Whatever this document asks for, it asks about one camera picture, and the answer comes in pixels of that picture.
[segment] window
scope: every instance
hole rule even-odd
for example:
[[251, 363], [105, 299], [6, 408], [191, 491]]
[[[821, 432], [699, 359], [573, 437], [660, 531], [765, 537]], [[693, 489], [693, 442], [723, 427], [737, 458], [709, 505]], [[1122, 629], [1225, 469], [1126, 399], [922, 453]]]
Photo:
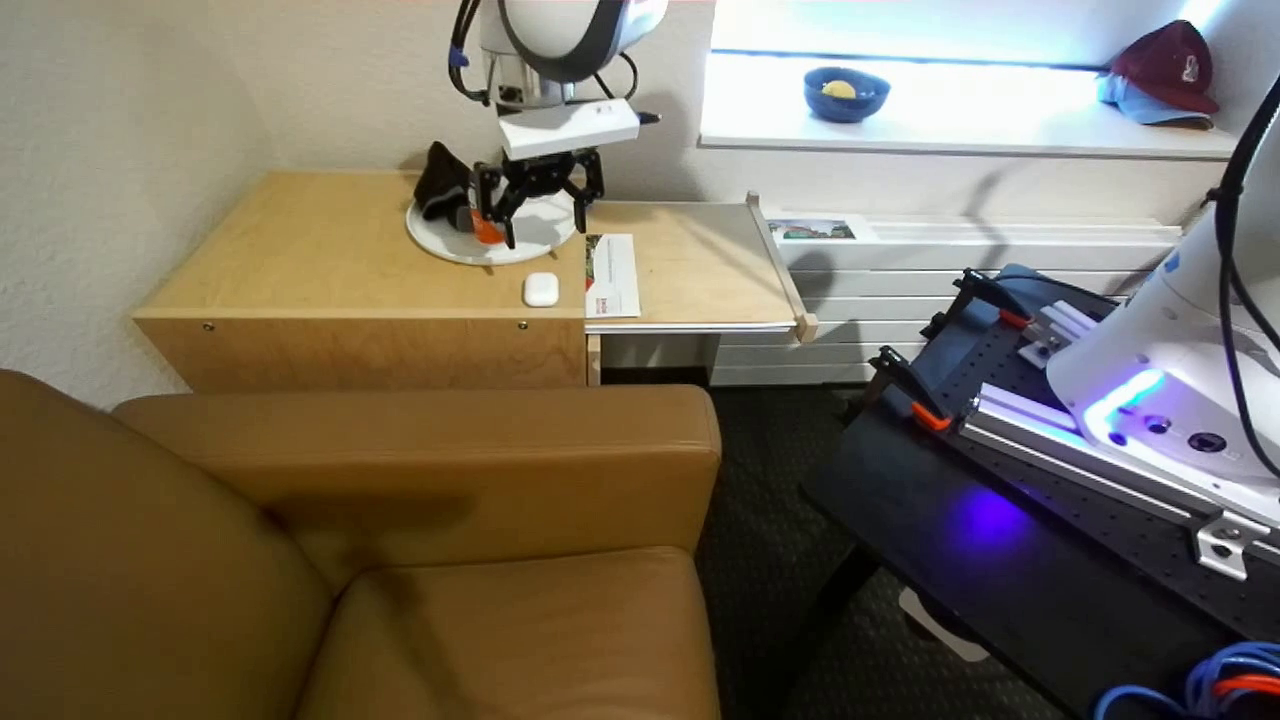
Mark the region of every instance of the window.
[[[879, 153], [1069, 153], [1225, 158], [1226, 130], [1152, 130], [1097, 100], [1135, 34], [1226, 0], [714, 0], [699, 144]], [[891, 85], [862, 125], [821, 125], [805, 70]]]
[[714, 0], [720, 52], [1097, 67], [1187, 0]]

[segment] armchair armrest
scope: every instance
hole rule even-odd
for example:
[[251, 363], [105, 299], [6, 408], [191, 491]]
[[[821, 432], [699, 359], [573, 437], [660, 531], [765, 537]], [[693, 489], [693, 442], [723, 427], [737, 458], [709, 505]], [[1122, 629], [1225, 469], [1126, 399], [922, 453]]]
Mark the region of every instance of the armchair armrest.
[[699, 388], [152, 397], [117, 415], [269, 507], [341, 589], [371, 562], [695, 546]]

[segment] black cable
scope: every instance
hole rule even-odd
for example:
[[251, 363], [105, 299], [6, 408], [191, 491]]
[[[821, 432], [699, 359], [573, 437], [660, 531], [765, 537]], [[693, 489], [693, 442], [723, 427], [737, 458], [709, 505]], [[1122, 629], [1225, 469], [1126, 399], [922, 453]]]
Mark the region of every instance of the black cable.
[[623, 100], [630, 100], [630, 96], [640, 91], [640, 65], [637, 65], [630, 52], [617, 52], [617, 54], [630, 67], [630, 86], [627, 86], [627, 96], [623, 96]]
[[1245, 177], [1249, 164], [1267, 130], [1267, 125], [1275, 119], [1280, 108], [1280, 79], [1273, 85], [1273, 91], [1264, 96], [1258, 112], [1249, 119], [1225, 183], [1212, 193], [1217, 200], [1217, 246], [1220, 246], [1220, 276], [1217, 276], [1217, 313], [1220, 313], [1220, 326], [1225, 326], [1225, 357], [1226, 357], [1226, 374], [1230, 374], [1230, 397], [1236, 397], [1236, 411], [1238, 411], [1238, 427], [1249, 448], [1257, 453], [1257, 458], [1280, 476], [1275, 458], [1264, 453], [1257, 424], [1253, 424], [1253, 408], [1249, 408], [1249, 391], [1245, 391], [1245, 372], [1238, 372], [1238, 357], [1236, 357], [1236, 326], [1230, 326], [1230, 293], [1238, 295], [1245, 313], [1264, 326], [1264, 334], [1273, 338], [1273, 349], [1280, 349], [1275, 326], [1267, 325], [1267, 317], [1257, 308], [1238, 268], [1236, 268], [1236, 220], [1238, 220], [1238, 195], [1245, 195]]
[[453, 15], [453, 34], [448, 34], [448, 79], [453, 79], [453, 86], [461, 91], [461, 96], [469, 96], [469, 100], [476, 100], [476, 102], [488, 102], [488, 96], [484, 91], [473, 91], [469, 85], [464, 85], [464, 67], [469, 67], [469, 31], [473, 31], [473, 22], [476, 22], [476, 13], [478, 13], [478, 0], [461, 0], [456, 5], [456, 15]]
[[640, 65], [627, 52], [617, 52], [627, 67], [630, 67], [630, 86], [623, 91], [623, 100], [630, 100], [640, 91]]

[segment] red object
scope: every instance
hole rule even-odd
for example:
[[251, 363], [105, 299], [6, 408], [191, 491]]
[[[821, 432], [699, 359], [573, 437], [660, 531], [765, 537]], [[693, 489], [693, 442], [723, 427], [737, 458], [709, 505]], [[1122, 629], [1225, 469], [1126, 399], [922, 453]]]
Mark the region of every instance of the red object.
[[490, 224], [488, 215], [478, 215], [478, 212], [473, 212], [473, 236], [478, 244], [504, 244], [507, 241], [507, 232], [501, 224]]
[[1130, 40], [1112, 70], [1135, 85], [1140, 91], [1182, 108], [1182, 112], [1217, 112], [1207, 96], [1212, 85], [1212, 52], [1195, 22], [1173, 21], [1140, 40]]
[[926, 403], [911, 403], [911, 424], [922, 427], [926, 437], [949, 437], [952, 432], [952, 415], [937, 415]]
[[1018, 313], [1000, 313], [1000, 325], [1010, 326], [1010, 332], [1028, 332], [1033, 321], [1023, 321]]
[[1280, 674], [1258, 674], [1258, 671], [1245, 671], [1245, 674], [1225, 674], [1212, 682], [1217, 697], [1273, 697], [1280, 698]]

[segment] wooden countertop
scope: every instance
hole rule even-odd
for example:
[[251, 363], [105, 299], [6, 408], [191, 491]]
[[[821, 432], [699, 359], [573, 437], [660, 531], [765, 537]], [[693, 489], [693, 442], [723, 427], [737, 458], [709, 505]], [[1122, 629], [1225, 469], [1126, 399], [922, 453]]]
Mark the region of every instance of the wooden countertop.
[[582, 317], [582, 295], [522, 308], [528, 273], [582, 287], [582, 244], [510, 268], [426, 254], [405, 232], [410, 183], [390, 173], [269, 173], [259, 188], [135, 308], [167, 317]]

